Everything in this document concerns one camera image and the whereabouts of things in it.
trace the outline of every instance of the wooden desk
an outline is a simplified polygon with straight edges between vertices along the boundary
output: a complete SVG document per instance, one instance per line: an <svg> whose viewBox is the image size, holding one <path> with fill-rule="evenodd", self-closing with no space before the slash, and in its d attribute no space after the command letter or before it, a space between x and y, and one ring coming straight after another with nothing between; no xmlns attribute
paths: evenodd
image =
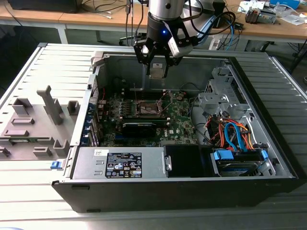
<svg viewBox="0 0 307 230"><path fill-rule="evenodd" d="M238 7L234 5L239 5L242 0L227 0L228 9L231 11L237 11ZM306 6L300 6L299 11L306 10ZM274 37L274 38L295 38L295 39L306 39L307 38L307 25L292 25L280 18L277 18L275 24L249 24L245 22L245 14L236 12L236 22L244 24L244 29L242 35L245 36L261 36L261 37Z"/></svg>
<svg viewBox="0 0 307 230"><path fill-rule="evenodd" d="M112 10L112 19L105 18L97 13L86 12L80 10L77 14L61 13L61 12L46 12L46 11L15 11L7 3L7 0L0 0L0 24L12 24L18 25L12 16L7 12L3 5L3 1L6 2L6 6L14 17L22 23L24 26L39 26L39 27L51 27L56 28L59 32L61 42L68 43L65 29L83 29L83 30L96 30L96 31L125 31L126 12L125 8L118 8ZM112 3L112 0L95 0L96 6L99 4ZM241 0L227 0L229 10L233 10L236 13L236 21L244 24L244 30L242 31L240 40L263 40L263 41L276 41L276 42L294 42L303 43L307 39L307 25L292 25L281 19L277 19L275 24L249 24L245 22L245 14L237 13L237 7ZM101 10L109 10L116 6L124 5L123 2L117 1L110 6L103 6ZM89 10L93 10L91 4L88 5ZM307 7L300 7L298 10L306 10ZM147 14L148 8L144 7L144 18L140 25L139 32L146 32L147 27ZM134 4L134 19L133 27L136 28L141 19L141 6L140 4ZM131 16L128 21L128 31L131 27ZM229 30L223 32L217 37L226 36Z"/></svg>

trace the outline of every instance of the warning label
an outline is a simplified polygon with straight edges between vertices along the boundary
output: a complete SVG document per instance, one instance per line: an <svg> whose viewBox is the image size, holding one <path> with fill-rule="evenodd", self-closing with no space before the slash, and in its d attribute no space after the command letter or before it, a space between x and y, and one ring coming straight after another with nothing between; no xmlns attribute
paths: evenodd
<svg viewBox="0 0 307 230"><path fill-rule="evenodd" d="M108 153L106 160L106 178L141 178L142 154Z"/></svg>

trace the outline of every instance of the blue plastic clip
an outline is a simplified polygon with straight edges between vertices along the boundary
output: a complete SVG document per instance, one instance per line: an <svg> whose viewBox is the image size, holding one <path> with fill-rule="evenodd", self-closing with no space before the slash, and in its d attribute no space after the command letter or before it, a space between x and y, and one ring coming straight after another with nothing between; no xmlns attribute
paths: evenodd
<svg viewBox="0 0 307 230"><path fill-rule="evenodd" d="M61 169L62 167L62 162L60 161L53 161L51 166L50 166L50 169Z"/></svg>
<svg viewBox="0 0 307 230"><path fill-rule="evenodd" d="M220 149L213 153L215 160L233 160L234 156L230 150Z"/></svg>
<svg viewBox="0 0 307 230"><path fill-rule="evenodd" d="M269 157L269 155L268 155L268 153L267 153L266 150L262 150L262 151L261 151L261 154L262 154L262 156L263 156L264 159L267 159L267 158Z"/></svg>
<svg viewBox="0 0 307 230"><path fill-rule="evenodd" d="M232 125L233 127L235 127L235 130L236 130L236 137L238 139L238 143L239 143L239 147L240 149L243 150L243 152L247 152L248 150L245 148L244 146L244 142L242 141L241 139L241 135L240 135L240 129L239 127L235 124L235 123L228 123L226 126L225 126L225 139L226 141L228 142L229 145L231 145L232 148L234 148L234 150L236 151L236 146L229 140L229 137L228 137L228 127Z"/></svg>

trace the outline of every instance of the wire bundle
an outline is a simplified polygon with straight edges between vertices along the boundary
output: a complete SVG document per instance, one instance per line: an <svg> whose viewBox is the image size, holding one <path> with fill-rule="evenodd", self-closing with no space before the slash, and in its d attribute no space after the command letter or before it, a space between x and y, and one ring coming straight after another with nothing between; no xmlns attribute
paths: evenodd
<svg viewBox="0 0 307 230"><path fill-rule="evenodd" d="M206 124L206 127L208 128L209 124L212 122L212 117L208 119L208 122ZM246 148L247 150L254 150L255 148L253 147L253 144L251 143L251 134L250 131L242 124L239 123L233 119L230 118L220 118L220 122L218 125L218 132L209 140L209 142L212 145L218 146L220 148L225 148L228 150L236 150L235 145L233 145L232 142L228 139L228 128L233 128L236 130L236 132L239 130L239 133L237 132L237 140L238 140L238 145L240 146L241 149ZM242 146L241 143L241 138L244 140L245 146Z"/></svg>
<svg viewBox="0 0 307 230"><path fill-rule="evenodd" d="M98 6L95 6L95 0L93 0L94 11L92 11L92 10L89 10L89 9L85 8L86 4L87 4L87 3L90 3L90 1L92 1L92 0L87 0L87 1L85 1L84 3L82 3L82 4L81 4L81 8L82 8L83 10L85 10L86 12L91 12L91 13L104 13L104 12L112 11L112 10L115 10L115 9L117 9L117 8L121 8L121 7L126 6L126 5L120 5L120 6L116 6L116 7L112 8L112 9L103 10L103 11L98 11L98 8L100 8L100 7L102 7L102 6L113 5L115 2L117 2L117 0L114 0L112 3L100 4L100 5L98 5Z"/></svg>

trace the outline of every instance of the robotic arm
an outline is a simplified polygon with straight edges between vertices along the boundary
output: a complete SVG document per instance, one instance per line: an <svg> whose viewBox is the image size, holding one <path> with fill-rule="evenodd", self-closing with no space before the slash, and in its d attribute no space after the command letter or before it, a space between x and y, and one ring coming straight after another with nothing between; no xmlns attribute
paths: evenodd
<svg viewBox="0 0 307 230"><path fill-rule="evenodd" d="M154 56L165 56L166 77L169 67L178 65L194 46L206 40L221 16L214 16L214 8L208 0L149 0L147 37L134 43L138 62L147 65L149 75Z"/></svg>

